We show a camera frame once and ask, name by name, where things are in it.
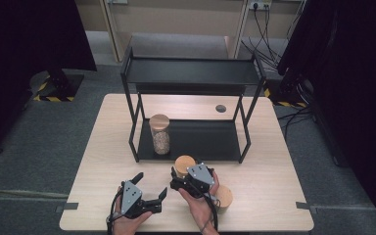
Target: black curtain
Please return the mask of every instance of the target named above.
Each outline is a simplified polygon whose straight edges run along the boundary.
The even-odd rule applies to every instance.
[[[304,15],[309,17],[301,18],[280,63],[283,88],[300,79],[311,82],[329,130],[376,206],[376,4],[308,3],[312,7]],[[329,16],[329,23],[316,21],[319,15]],[[306,35],[316,30],[318,34]],[[331,38],[332,44],[325,43]],[[317,46],[302,44],[308,41]]]
[[[32,76],[62,69],[96,70],[75,2],[1,0],[0,138]]]

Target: yellow black tape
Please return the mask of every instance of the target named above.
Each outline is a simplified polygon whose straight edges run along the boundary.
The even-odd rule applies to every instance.
[[[45,78],[44,82],[41,84],[41,86],[38,88],[38,91],[33,98],[34,101],[49,101],[49,102],[71,102],[74,97],[73,96],[46,96],[41,95],[40,92],[43,92],[45,88],[47,88],[48,83],[50,83],[50,76],[47,76]]]
[[[264,96],[267,97],[274,106],[302,107],[302,108],[306,107],[306,104],[304,102],[291,103],[288,101],[275,100],[273,95],[271,95],[270,89],[268,88],[268,84],[266,81],[263,84],[263,91],[264,91]]]

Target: glass jar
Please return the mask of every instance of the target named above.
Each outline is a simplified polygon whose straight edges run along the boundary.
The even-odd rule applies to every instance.
[[[149,125],[151,126],[155,153],[158,155],[169,153],[169,118],[165,115],[154,115],[149,120]]]

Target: wooden lid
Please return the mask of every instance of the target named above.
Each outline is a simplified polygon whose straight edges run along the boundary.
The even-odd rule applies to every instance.
[[[219,206],[222,209],[228,208],[233,202],[233,194],[231,193],[231,190],[224,185],[219,185],[215,196],[219,199]]]
[[[175,161],[176,172],[181,175],[187,175],[187,167],[195,165],[195,160],[191,156],[182,155],[179,156]]]
[[[149,125],[155,130],[163,130],[169,126],[169,118],[165,115],[154,115],[149,120]]]

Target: black metal shelf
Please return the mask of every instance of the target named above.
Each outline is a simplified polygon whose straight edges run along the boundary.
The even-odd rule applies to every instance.
[[[251,145],[247,125],[266,78],[256,53],[250,60],[147,58],[135,57],[132,48],[128,47],[120,75],[133,122],[129,145],[136,162],[175,160],[181,155],[204,161],[243,161]],[[128,84],[136,85],[136,109],[133,109]],[[255,86],[256,92],[245,113],[242,98],[248,86]],[[237,96],[239,100],[231,119],[172,119],[170,152],[158,155],[142,104],[144,94]],[[143,123],[136,151],[133,138],[139,114]],[[243,151],[239,147],[236,117],[241,117],[244,126],[247,143]]]
[[[140,136],[140,160],[176,160],[181,155],[208,161],[238,161],[241,157],[235,123],[229,120],[171,119],[170,152],[158,155],[152,145],[149,120],[144,120]]]

